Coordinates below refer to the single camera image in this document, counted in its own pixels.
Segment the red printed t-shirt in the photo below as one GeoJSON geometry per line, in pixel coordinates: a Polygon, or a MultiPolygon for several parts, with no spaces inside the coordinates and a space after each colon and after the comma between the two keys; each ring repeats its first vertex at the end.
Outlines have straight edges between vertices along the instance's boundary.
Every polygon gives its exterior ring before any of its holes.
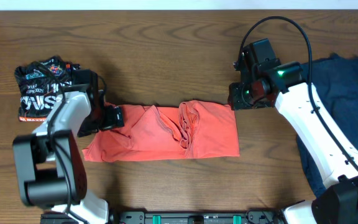
{"type": "Polygon", "coordinates": [[[157,161],[240,155],[229,105],[191,100],[178,107],[122,105],[124,126],[98,132],[86,161],[157,161]]]}

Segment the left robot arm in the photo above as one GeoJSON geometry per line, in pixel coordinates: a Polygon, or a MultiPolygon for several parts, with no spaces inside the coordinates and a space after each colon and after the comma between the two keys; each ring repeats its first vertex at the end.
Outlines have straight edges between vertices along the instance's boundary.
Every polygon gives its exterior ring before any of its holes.
{"type": "Polygon", "coordinates": [[[122,109],[105,104],[102,79],[76,70],[71,86],[60,86],[46,120],[12,143],[21,201],[61,213],[68,223],[110,223],[107,201],[87,187],[76,138],[124,126],[122,109]]]}

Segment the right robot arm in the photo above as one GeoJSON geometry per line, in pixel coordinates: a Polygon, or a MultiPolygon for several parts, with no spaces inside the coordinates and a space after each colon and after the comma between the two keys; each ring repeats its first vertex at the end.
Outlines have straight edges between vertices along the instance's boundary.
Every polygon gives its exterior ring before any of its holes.
{"type": "Polygon", "coordinates": [[[232,110],[275,108],[295,129],[326,190],[313,201],[282,209],[274,223],[358,223],[358,150],[308,85],[298,62],[282,64],[268,39],[241,47],[229,86],[232,110]]]}

